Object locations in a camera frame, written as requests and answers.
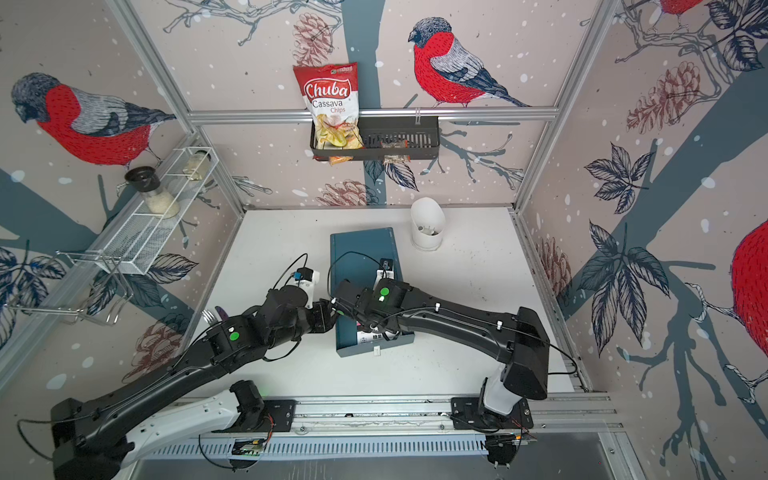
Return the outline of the teal drawer cabinet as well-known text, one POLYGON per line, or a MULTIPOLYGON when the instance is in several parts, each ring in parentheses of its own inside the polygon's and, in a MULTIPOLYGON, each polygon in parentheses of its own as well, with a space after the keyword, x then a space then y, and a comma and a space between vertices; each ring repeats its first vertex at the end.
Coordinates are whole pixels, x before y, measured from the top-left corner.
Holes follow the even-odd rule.
MULTIPOLYGON (((327 288, 334 297, 337 285, 342 280, 373 286, 376 271, 382 258, 391 258, 395 263, 397 278, 402 279, 394 230, 391 227, 333 233, 330 235, 330 260, 327 288)), ((378 341, 358 345, 356 343, 356 322, 340 316, 335 325, 336 353, 341 358, 374 353, 386 348, 412 344, 413 333, 404 333, 389 341, 378 341)))

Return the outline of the flower seed bag pink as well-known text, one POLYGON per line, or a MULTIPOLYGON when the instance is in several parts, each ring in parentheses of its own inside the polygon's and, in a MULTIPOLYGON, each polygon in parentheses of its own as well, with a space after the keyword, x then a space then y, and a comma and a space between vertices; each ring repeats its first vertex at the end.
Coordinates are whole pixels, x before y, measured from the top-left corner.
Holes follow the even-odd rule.
POLYGON ((386 331, 380 331, 378 328, 367 327, 363 324, 356 324, 356 343, 366 344, 374 343, 378 341, 389 341, 392 339, 392 335, 386 331))

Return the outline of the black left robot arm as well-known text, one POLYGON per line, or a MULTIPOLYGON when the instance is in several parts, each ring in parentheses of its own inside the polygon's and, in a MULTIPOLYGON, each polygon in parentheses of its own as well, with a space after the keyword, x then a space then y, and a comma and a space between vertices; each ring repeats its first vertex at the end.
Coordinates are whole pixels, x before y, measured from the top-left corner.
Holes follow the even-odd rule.
POLYGON ((256 385, 240 380, 196 403, 177 406, 188 393, 262 361, 269 350, 298 344, 335 324, 332 304, 307 289, 284 286, 240 315, 219 315, 178 356, 151 373, 97 399, 67 399, 51 410, 57 479, 112 479, 123 468, 179 440, 211 431, 272 427, 256 385))

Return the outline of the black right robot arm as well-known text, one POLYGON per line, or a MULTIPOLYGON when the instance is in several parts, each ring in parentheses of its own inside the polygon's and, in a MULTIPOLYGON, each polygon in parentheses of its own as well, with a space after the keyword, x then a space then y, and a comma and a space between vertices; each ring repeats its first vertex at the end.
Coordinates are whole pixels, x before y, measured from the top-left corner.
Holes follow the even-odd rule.
POLYGON ((449 418, 459 429, 497 433, 533 427, 529 402, 548 397, 550 352, 554 345, 538 314, 491 312, 433 296, 406 282, 378 281, 362 287, 348 280, 336 288, 332 308, 387 340, 426 333, 470 347, 493 358, 499 370, 483 380, 476 407, 454 406, 449 418))

